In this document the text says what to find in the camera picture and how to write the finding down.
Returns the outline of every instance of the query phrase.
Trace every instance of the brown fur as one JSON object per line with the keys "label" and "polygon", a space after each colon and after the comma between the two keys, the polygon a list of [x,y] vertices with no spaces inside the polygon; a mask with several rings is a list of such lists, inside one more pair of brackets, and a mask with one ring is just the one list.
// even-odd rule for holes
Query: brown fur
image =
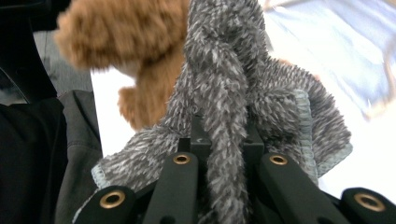
{"label": "brown fur", "polygon": [[120,90],[119,107],[139,130],[166,110],[184,61],[188,6],[189,0],[75,0],[58,19],[55,41],[76,68],[136,64],[136,87]]}

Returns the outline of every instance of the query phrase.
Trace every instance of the gray knitted fabric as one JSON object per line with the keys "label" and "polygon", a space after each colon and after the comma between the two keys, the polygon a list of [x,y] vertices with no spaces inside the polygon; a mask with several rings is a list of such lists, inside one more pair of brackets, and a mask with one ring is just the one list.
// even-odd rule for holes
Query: gray knitted fabric
{"label": "gray knitted fabric", "polygon": [[291,156],[314,182],[351,152],[350,133],[330,94],[309,73],[268,55],[257,0],[191,0],[185,56],[161,123],[92,169],[99,189],[140,190],[158,179],[178,139],[190,136],[196,111],[212,141],[210,204],[200,223],[248,223],[240,148],[247,106],[266,147]]}

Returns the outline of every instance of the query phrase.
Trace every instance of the brown plush toy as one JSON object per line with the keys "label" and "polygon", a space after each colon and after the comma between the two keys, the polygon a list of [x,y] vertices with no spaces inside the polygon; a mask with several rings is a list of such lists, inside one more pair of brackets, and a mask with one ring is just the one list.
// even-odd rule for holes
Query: brown plush toy
{"label": "brown plush toy", "polygon": [[80,69],[113,65],[135,78],[121,114],[135,130],[164,115],[184,62],[189,0],[74,0],[58,18],[61,54]]}

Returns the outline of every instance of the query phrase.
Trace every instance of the dark gray cloth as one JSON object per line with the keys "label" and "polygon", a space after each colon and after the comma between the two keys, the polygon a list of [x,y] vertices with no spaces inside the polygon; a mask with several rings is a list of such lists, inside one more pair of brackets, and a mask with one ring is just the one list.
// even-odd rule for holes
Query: dark gray cloth
{"label": "dark gray cloth", "polygon": [[92,92],[59,97],[67,123],[67,167],[56,206],[56,223],[72,223],[76,211],[96,190],[91,168],[103,157]]}
{"label": "dark gray cloth", "polygon": [[101,158],[92,92],[0,105],[0,223],[72,223]]}

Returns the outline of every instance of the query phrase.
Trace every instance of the white surface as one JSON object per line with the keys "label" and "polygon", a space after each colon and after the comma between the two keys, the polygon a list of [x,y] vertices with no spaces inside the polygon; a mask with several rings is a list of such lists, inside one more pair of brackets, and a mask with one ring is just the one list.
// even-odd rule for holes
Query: white surface
{"label": "white surface", "polygon": [[117,102],[121,87],[133,86],[134,80],[115,68],[91,71],[96,113],[104,157],[121,151],[134,130],[120,115]]}
{"label": "white surface", "polygon": [[320,65],[293,39],[286,39],[280,29],[265,18],[266,31],[274,47],[273,56],[320,75],[320,80],[335,99],[336,105],[352,132],[352,153],[319,180],[319,187],[340,198],[344,189],[367,188],[396,203],[396,109],[371,121],[363,118],[360,110],[326,76]]}

